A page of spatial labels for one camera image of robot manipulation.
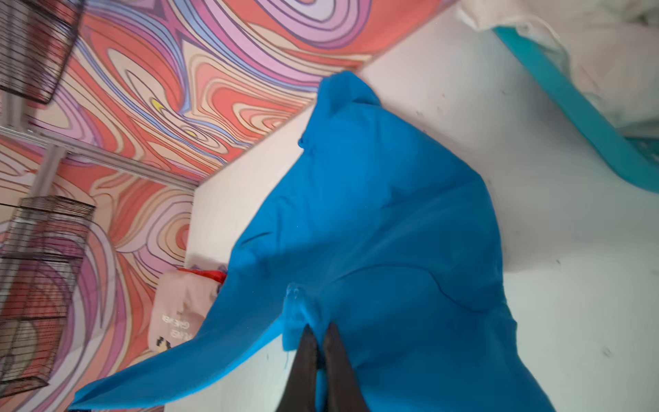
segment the black wire basket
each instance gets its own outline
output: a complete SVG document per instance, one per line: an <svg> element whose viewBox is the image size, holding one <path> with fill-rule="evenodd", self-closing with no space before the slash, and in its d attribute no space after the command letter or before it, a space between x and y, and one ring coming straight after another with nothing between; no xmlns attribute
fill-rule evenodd
<svg viewBox="0 0 659 412"><path fill-rule="evenodd" d="M0 397L48 385L94 207L21 199L0 249Z"/></svg>
<svg viewBox="0 0 659 412"><path fill-rule="evenodd" d="M78 38L85 0L0 0L0 89L48 104Z"/></svg>

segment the swirl patterned wall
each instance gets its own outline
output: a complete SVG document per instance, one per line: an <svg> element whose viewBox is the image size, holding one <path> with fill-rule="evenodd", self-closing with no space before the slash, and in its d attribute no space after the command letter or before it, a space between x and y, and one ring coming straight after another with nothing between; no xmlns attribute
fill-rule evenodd
<svg viewBox="0 0 659 412"><path fill-rule="evenodd" d="M0 198L30 190L43 149L0 140ZM161 273L182 266L192 197L104 167L67 160L57 194L96 206L88 250L50 385L0 399L3 412L64 411L74 392L152 354L146 334ZM0 241L11 208L0 208Z"/></svg>
<svg viewBox="0 0 659 412"><path fill-rule="evenodd" d="M33 122L201 181L443 0L88 0Z"/></svg>

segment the crumpled cloth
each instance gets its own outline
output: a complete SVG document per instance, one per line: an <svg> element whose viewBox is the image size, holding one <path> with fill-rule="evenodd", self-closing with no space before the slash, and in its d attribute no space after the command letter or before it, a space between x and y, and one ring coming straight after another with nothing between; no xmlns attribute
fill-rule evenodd
<svg viewBox="0 0 659 412"><path fill-rule="evenodd" d="M553 411L517 356L480 176L352 73L323 80L299 144L196 337L87 385L73 407L161 405L281 333L296 348L306 323L322 341L332 321L373 412Z"/></svg>
<svg viewBox="0 0 659 412"><path fill-rule="evenodd" d="M458 16L516 28L621 134L659 138L659 0L462 0Z"/></svg>

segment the blue garment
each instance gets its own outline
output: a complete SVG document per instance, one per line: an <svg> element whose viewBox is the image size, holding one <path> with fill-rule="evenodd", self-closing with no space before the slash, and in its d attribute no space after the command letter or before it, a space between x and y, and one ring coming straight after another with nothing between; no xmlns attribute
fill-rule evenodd
<svg viewBox="0 0 659 412"><path fill-rule="evenodd" d="M352 73L321 83L299 144L198 335L87 385L72 407L173 401L284 330L285 349L307 322L322 342L331 320L372 412L553 411L517 356L478 174Z"/></svg>

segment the wire basket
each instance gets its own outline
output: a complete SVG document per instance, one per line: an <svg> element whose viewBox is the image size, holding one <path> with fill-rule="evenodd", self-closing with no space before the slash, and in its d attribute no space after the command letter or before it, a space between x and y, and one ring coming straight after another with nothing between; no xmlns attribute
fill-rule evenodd
<svg viewBox="0 0 659 412"><path fill-rule="evenodd" d="M0 89L48 104L76 39L85 0L0 0Z"/></svg>
<svg viewBox="0 0 659 412"><path fill-rule="evenodd" d="M0 397L47 385L94 209L61 196L16 207L0 249Z"/></svg>

